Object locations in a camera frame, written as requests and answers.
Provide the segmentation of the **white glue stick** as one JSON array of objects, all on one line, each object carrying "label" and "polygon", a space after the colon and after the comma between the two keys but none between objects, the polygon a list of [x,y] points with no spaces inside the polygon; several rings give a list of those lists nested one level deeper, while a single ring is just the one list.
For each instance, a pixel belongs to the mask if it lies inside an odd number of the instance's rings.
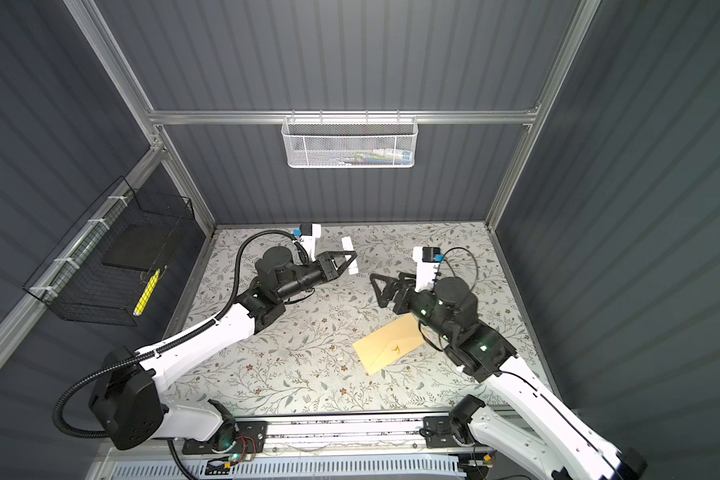
[{"label": "white glue stick", "polygon": [[347,266],[347,272],[349,275],[357,275],[359,273],[359,267],[357,264],[357,252],[354,248],[352,239],[350,236],[345,236],[341,239],[342,248],[346,252],[345,260]]}]

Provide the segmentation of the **tan paper envelope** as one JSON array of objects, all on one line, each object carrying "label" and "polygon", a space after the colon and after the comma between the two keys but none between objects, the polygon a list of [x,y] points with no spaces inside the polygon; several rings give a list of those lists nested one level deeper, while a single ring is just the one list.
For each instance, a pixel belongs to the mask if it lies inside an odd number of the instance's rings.
[{"label": "tan paper envelope", "polygon": [[374,375],[424,344],[417,319],[410,313],[366,337],[353,348],[368,375]]}]

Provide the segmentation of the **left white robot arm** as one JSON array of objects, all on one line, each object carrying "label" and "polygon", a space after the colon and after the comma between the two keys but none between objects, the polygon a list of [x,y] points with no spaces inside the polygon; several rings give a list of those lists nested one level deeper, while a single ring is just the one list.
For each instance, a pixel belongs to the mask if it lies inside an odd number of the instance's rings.
[{"label": "left white robot arm", "polygon": [[356,257],[354,251],[326,251],[297,265],[286,247],[266,250],[255,263],[250,286],[220,320],[207,329],[190,328],[186,342],[175,347],[166,341],[153,344],[154,357],[96,381],[89,407],[106,436],[120,450],[153,439],[191,439],[221,451],[230,448],[235,420],[219,401],[180,401],[167,396],[167,390],[221,350],[272,325],[292,297],[339,278]]}]

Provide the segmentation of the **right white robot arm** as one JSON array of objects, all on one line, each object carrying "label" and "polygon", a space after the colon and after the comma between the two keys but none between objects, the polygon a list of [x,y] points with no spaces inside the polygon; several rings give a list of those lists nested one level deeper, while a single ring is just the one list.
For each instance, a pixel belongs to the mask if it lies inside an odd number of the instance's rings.
[{"label": "right white robot arm", "polygon": [[641,454],[619,449],[587,426],[503,335],[480,320],[477,297],[464,280],[447,277],[422,291],[412,274],[372,274],[370,281],[380,307],[410,313],[417,326],[433,330],[442,340],[439,350],[500,395],[530,428],[524,431],[468,394],[449,412],[458,443],[492,447],[538,479],[639,479],[645,473]]}]

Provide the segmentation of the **floral table mat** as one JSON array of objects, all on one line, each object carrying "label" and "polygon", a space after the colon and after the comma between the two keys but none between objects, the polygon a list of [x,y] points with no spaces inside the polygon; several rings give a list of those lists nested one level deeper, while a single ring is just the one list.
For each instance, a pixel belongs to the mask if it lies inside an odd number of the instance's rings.
[{"label": "floral table mat", "polygon": [[370,275],[414,272],[417,246],[446,253],[442,273],[467,282],[477,296],[480,319],[509,340],[545,385],[553,385],[481,223],[327,226],[317,248],[337,250],[343,238],[357,250],[357,274],[320,286],[262,333],[180,377],[169,395],[215,399],[238,416],[436,409],[467,394],[500,404],[498,395],[432,347],[430,330],[419,333],[419,348],[376,373],[365,370],[354,350],[355,342],[394,319],[390,309],[378,306]]}]

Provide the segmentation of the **pens in white basket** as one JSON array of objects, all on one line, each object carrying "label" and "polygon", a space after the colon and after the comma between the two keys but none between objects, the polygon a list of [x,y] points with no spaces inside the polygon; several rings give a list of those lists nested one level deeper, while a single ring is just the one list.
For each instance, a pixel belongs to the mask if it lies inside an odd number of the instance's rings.
[{"label": "pens in white basket", "polygon": [[414,164],[414,153],[411,150],[382,148],[345,152],[334,161],[342,165],[361,167],[410,167]]}]

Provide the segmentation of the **yellow marker pen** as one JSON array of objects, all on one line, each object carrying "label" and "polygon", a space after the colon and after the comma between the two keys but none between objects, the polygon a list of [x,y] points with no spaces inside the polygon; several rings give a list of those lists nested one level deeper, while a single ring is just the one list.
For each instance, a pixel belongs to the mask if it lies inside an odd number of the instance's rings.
[{"label": "yellow marker pen", "polygon": [[144,313],[144,310],[146,309],[146,306],[148,305],[149,300],[151,299],[151,296],[161,278],[161,274],[162,270],[157,269],[147,281],[139,299],[136,302],[136,305],[134,306],[133,315],[135,317],[139,317]]}]

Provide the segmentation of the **black foam pad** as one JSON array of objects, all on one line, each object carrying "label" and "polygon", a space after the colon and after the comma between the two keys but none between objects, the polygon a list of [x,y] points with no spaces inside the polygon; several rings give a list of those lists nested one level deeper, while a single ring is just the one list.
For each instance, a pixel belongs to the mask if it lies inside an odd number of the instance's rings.
[{"label": "black foam pad", "polygon": [[181,239],[170,229],[130,225],[121,233],[101,263],[108,267],[148,272],[168,264]]}]

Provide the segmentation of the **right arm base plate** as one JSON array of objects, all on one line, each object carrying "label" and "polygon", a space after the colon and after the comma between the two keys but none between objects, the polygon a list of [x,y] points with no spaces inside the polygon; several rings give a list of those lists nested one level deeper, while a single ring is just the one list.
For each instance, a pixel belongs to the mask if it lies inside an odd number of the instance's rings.
[{"label": "right arm base plate", "polygon": [[450,415],[425,416],[418,432],[429,449],[472,447],[475,444],[468,425]]}]

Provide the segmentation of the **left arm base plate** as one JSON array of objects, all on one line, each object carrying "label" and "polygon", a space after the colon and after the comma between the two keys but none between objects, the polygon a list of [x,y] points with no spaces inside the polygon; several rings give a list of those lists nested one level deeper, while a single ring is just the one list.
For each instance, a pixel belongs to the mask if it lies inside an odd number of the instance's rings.
[{"label": "left arm base plate", "polygon": [[184,455],[257,454],[263,450],[268,426],[265,421],[225,423],[210,440],[186,440],[181,453]]}]

